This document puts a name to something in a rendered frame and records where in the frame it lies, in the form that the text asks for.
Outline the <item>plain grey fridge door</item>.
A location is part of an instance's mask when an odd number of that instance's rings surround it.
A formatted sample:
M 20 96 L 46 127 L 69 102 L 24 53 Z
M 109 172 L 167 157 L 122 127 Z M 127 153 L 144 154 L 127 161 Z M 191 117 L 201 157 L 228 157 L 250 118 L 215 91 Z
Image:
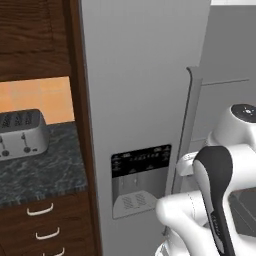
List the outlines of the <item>plain grey fridge door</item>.
M 256 106 L 256 5 L 210 8 L 200 61 L 203 78 L 189 150 L 199 150 L 233 104 Z

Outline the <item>dark wood drawer front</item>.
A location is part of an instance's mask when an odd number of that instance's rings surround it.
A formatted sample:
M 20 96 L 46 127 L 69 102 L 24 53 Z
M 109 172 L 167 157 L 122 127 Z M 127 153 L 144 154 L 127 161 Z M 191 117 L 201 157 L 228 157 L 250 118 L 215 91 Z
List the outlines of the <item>dark wood drawer front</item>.
M 36 240 L 35 233 L 48 235 L 60 227 L 60 234 L 47 240 Z M 39 222 L 30 225 L 7 225 L 0 227 L 0 245 L 4 248 L 33 250 L 47 247 L 71 246 L 81 243 L 93 250 L 91 225 L 79 217 Z
M 39 211 L 48 208 L 51 203 L 54 209 L 44 215 L 30 217 L 26 210 Z M 52 197 L 21 205 L 0 208 L 0 225 L 34 225 L 39 222 L 67 219 L 89 215 L 89 200 L 86 191 Z
M 64 256 L 95 256 L 91 249 L 86 249 L 81 243 L 73 244 L 71 246 L 47 247 L 33 250 L 25 250 L 19 248 L 4 248 L 0 245 L 0 256 L 42 256 L 43 252 L 54 252 L 60 250 L 62 247 L 66 248 Z

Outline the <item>grey fridge door with dispenser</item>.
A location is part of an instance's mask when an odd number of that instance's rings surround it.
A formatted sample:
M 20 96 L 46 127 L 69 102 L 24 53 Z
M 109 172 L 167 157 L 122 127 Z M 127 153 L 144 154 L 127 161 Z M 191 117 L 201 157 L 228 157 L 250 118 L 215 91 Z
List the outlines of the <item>grey fridge door with dispenser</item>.
M 110 158 L 164 144 L 178 154 L 210 3 L 81 0 L 103 256 L 153 256 L 163 241 L 153 211 L 113 219 Z

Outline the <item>silver four-slot toaster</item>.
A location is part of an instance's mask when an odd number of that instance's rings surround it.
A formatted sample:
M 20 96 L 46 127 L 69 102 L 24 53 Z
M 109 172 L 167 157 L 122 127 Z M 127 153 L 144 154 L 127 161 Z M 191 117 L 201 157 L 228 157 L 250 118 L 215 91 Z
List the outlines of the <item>silver four-slot toaster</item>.
M 39 109 L 0 112 L 0 161 L 44 153 L 50 133 Z

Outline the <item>dark wood side panel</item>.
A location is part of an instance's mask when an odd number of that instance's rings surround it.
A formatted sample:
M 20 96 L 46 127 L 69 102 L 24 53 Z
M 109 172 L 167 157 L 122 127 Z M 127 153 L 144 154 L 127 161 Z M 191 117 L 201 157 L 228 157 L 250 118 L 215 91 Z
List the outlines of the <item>dark wood side panel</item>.
M 80 149 L 87 177 L 95 256 L 103 256 L 99 225 L 93 137 L 82 35 L 81 0 L 62 0 L 70 63 L 70 85 Z

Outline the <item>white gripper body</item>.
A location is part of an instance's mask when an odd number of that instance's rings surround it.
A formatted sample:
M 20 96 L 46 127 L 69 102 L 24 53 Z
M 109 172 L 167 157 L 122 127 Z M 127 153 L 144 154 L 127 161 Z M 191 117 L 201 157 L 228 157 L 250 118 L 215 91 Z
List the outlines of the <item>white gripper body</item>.
M 182 156 L 176 165 L 176 171 L 179 176 L 190 176 L 193 174 L 193 161 L 198 152 L 190 152 Z

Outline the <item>dark wood cupboard door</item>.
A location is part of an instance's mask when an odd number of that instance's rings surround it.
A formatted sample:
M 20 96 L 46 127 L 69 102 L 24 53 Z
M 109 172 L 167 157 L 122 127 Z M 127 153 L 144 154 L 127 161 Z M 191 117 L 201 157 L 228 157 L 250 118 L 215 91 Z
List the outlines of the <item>dark wood cupboard door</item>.
M 63 0 L 0 0 L 0 82 L 69 74 Z

